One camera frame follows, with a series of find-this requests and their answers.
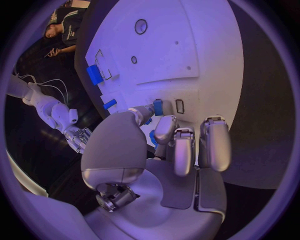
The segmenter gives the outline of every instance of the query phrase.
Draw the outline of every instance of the blue part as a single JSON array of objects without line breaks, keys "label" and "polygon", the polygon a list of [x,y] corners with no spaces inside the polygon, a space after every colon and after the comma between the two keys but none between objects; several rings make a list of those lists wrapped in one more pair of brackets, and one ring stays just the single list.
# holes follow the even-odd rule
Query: blue part
[{"label": "blue part", "polygon": [[97,85],[98,83],[103,82],[103,78],[102,78],[100,71],[96,64],[87,67],[86,71],[87,71],[92,83],[94,84],[94,86]]},{"label": "blue part", "polygon": [[152,122],[152,118],[150,117],[149,120],[145,123],[145,125],[149,125]]},{"label": "blue part", "polygon": [[107,109],[109,109],[110,107],[112,107],[112,106],[115,105],[115,104],[117,104],[117,101],[116,101],[115,99],[113,99],[113,100],[110,100],[109,102],[105,103],[105,104],[103,105],[103,108],[104,108],[105,110],[107,110]]},{"label": "blue part", "polygon": [[156,99],[153,102],[153,106],[154,106],[155,116],[162,116],[162,115],[164,115],[164,113],[163,113],[163,101],[162,100]]},{"label": "blue part", "polygon": [[155,138],[154,138],[154,130],[152,130],[150,133],[149,133],[149,137],[151,139],[151,142],[155,145],[154,149],[156,150],[157,147],[158,147],[158,143],[155,141]]}]

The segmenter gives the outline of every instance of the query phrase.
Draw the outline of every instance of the white robot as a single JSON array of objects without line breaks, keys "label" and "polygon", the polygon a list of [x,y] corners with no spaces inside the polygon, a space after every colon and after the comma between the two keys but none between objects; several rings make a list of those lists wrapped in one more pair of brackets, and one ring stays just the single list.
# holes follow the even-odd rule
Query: white robot
[{"label": "white robot", "polygon": [[231,163],[229,130],[222,116],[207,117],[199,126],[198,164],[194,128],[180,127],[169,114],[155,128],[155,157],[147,159],[140,126],[154,115],[153,105],[111,114],[91,133],[74,125],[77,110],[42,94],[35,83],[12,75],[7,94],[34,106],[40,118],[82,154],[82,178],[98,192],[102,229],[113,223],[130,239],[164,240],[210,239],[219,229],[227,208],[220,172]]}]

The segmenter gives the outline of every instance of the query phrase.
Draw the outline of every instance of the cable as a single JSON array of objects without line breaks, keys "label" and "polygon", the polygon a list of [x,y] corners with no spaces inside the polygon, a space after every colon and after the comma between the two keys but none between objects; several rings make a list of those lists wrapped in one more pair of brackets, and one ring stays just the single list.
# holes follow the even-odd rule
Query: cable
[{"label": "cable", "polygon": [[[23,76],[19,76],[19,75],[17,74],[16,76],[18,76],[20,79],[24,79],[24,78],[26,78],[26,77],[31,77],[31,78],[33,79],[33,82],[34,82],[35,84],[37,84],[37,85],[41,85],[41,86],[45,86],[45,87],[53,87],[53,88],[57,89],[57,90],[60,92],[60,94],[62,95],[64,104],[65,104],[65,105],[68,105],[68,89],[67,89],[66,84],[65,84],[62,80],[60,80],[60,79],[52,79],[52,80],[45,81],[45,82],[42,82],[42,83],[37,83],[36,78],[35,78],[34,76],[30,75],[30,74],[26,74],[26,75],[23,75]],[[56,86],[45,85],[46,83],[49,83],[49,82],[52,82],[52,81],[61,81],[61,82],[62,82],[62,84],[64,85],[64,88],[65,88],[65,92],[66,92],[66,99],[65,99],[65,96],[64,96],[64,94],[62,93],[62,91],[61,91],[60,89],[58,89]]]}]

